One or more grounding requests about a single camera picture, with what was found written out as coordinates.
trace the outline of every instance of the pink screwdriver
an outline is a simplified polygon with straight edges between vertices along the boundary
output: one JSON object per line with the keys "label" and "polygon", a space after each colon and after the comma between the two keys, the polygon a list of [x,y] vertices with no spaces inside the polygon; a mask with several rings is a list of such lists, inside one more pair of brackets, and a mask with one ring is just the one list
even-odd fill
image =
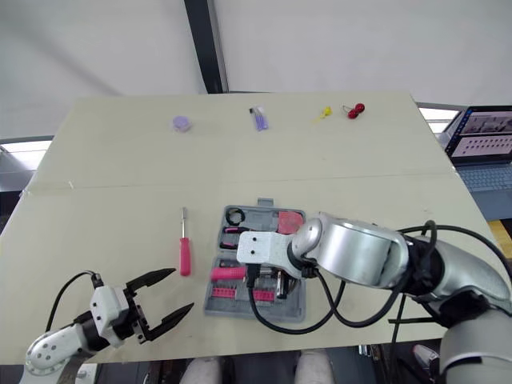
{"label": "pink screwdriver", "polygon": [[182,238],[179,239],[179,274],[188,276],[190,274],[190,242],[185,236],[186,208],[182,208]]}

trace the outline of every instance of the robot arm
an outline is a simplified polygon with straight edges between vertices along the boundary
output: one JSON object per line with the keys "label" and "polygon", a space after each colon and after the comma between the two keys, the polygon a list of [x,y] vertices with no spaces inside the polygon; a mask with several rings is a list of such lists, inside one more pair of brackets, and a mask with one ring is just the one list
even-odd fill
{"label": "robot arm", "polygon": [[[483,260],[437,240],[435,233],[412,238],[320,213],[295,235],[242,234],[237,260],[276,266],[294,278],[309,277],[311,267],[321,267],[344,282],[399,288],[449,328],[442,341],[441,370],[451,375],[450,383],[500,382],[500,372],[512,374],[508,285]],[[482,378],[475,376],[475,365],[481,374],[498,368],[491,370],[494,376],[485,376],[487,380],[475,381]]]}
{"label": "robot arm", "polygon": [[152,286],[174,272],[174,268],[155,270],[126,284],[126,288],[94,284],[90,309],[73,324],[44,333],[26,352],[21,384],[74,383],[78,369],[88,358],[109,345],[119,348],[124,340],[137,335],[140,344],[153,341],[174,328],[190,311],[193,303],[166,316],[153,329],[134,297],[143,286]]}

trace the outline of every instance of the tool kit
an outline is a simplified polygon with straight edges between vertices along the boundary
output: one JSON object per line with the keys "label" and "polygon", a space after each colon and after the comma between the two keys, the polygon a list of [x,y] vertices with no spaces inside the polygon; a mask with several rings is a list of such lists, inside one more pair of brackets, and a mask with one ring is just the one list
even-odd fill
{"label": "tool kit", "polygon": [[[246,288],[246,266],[237,262],[241,233],[257,230],[294,234],[306,220],[301,210],[274,207],[274,200],[260,198],[257,206],[227,206],[218,233],[217,256],[206,289],[206,314],[253,318]],[[275,322],[301,322],[306,316],[306,282],[284,270],[262,266],[254,287],[260,313]]]}

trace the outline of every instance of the laptop screen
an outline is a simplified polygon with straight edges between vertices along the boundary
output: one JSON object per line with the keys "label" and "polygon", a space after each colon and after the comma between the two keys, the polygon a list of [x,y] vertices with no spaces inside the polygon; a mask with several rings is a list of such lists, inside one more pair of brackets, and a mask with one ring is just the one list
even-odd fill
{"label": "laptop screen", "polygon": [[445,148],[453,164],[512,161],[512,106],[471,106]]}

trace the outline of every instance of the white wall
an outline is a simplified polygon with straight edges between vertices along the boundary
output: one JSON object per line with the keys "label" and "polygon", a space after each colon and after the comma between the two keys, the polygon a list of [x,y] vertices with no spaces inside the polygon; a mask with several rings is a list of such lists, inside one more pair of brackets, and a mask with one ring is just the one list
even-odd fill
{"label": "white wall", "polygon": [[408,90],[512,103],[511,0],[215,3],[231,90]]}
{"label": "white wall", "polygon": [[181,0],[0,0],[0,56],[0,139],[82,96],[206,92]]}

